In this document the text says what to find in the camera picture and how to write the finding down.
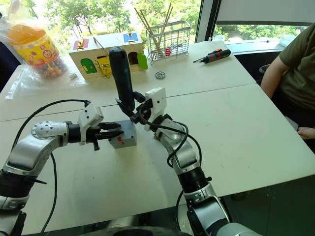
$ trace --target plastic bag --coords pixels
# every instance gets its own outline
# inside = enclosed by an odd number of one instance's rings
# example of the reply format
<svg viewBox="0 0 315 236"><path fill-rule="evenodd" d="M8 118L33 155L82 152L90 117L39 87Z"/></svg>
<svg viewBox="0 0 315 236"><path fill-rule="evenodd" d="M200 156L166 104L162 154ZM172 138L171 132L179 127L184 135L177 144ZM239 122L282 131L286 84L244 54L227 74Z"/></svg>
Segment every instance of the plastic bag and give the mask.
<svg viewBox="0 0 315 236"><path fill-rule="evenodd" d="M6 99L16 99L23 96L36 95L47 92L55 92L60 90L69 90L80 86L88 85L75 66L70 56L64 57L68 70L61 76L53 80L42 79L32 66L27 64L19 65L23 67L17 80L12 84Z"/></svg>
<svg viewBox="0 0 315 236"><path fill-rule="evenodd" d="M0 37L31 65L42 78L54 79L67 71L55 42L41 22L31 17L21 0L12 0L7 16L0 20Z"/></svg>

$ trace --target gray block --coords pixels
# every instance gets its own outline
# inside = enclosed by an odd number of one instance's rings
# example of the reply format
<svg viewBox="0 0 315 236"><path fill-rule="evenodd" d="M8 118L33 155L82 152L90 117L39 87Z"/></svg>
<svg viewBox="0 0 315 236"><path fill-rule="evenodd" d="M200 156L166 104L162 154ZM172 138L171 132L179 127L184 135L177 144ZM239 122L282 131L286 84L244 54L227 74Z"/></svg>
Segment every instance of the gray block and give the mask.
<svg viewBox="0 0 315 236"><path fill-rule="evenodd" d="M136 126L130 120L116 121L121 127L115 130L123 130L123 134L109 139L109 143L114 148L126 148L137 145Z"/></svg>

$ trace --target person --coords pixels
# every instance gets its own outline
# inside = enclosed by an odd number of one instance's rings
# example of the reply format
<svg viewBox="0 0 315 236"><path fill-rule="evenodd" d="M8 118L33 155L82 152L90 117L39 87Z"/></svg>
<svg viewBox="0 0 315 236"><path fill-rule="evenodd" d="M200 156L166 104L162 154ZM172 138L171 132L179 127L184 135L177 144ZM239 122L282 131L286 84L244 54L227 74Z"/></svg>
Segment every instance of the person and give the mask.
<svg viewBox="0 0 315 236"><path fill-rule="evenodd" d="M315 23L300 33L270 64L261 88L298 125L315 152Z"/></svg>

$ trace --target white table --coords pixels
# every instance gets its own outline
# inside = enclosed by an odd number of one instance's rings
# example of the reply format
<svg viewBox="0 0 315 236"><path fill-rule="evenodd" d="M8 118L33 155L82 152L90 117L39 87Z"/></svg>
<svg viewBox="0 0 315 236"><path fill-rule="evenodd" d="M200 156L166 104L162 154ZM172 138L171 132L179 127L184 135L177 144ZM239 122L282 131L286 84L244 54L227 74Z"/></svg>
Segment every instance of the white table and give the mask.
<svg viewBox="0 0 315 236"><path fill-rule="evenodd" d="M126 119L117 105L102 108L106 121ZM202 168L213 178L219 196L256 189L315 173L315 156L258 85L169 97L174 120L186 123L203 151ZM76 121L79 111L35 117ZM24 119L0 122L3 163ZM100 141L71 144L54 151L58 166L58 200L47 230L110 220L175 205L181 190L166 164L167 152L152 132L137 128L137 146L113 149ZM53 201L49 160L25 207L24 234L38 233Z"/></svg>
<svg viewBox="0 0 315 236"><path fill-rule="evenodd" d="M254 84L254 79L241 66L238 60L230 55L227 58L209 63L192 63L206 56L217 48L227 49L223 42L201 42L189 46L189 56L178 56L175 61L165 63L157 61L148 70L133 72L133 89L145 93L152 88L165 87L168 97L182 94L224 89ZM163 71L166 78L158 80L155 73ZM33 111L50 102L61 99L88 99L96 106L115 105L118 97L113 78L89 79L90 85L69 89L67 91L51 91L35 96L26 96L14 100L6 100L9 89L16 81L19 70L14 73L0 94L0 121L27 118ZM63 103L52 106L41 114L75 111L82 108L80 103Z"/></svg>

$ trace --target wire basket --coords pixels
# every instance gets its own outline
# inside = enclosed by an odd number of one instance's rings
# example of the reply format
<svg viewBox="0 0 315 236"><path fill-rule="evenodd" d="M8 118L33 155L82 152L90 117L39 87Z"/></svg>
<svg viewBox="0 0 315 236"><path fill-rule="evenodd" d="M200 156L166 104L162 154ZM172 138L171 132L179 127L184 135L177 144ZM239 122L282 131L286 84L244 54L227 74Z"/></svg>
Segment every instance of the wire basket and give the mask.
<svg viewBox="0 0 315 236"><path fill-rule="evenodd" d="M153 35L147 31L148 59L151 65L157 60L176 60L178 55L188 56L190 24L187 21L175 21L151 27Z"/></svg>

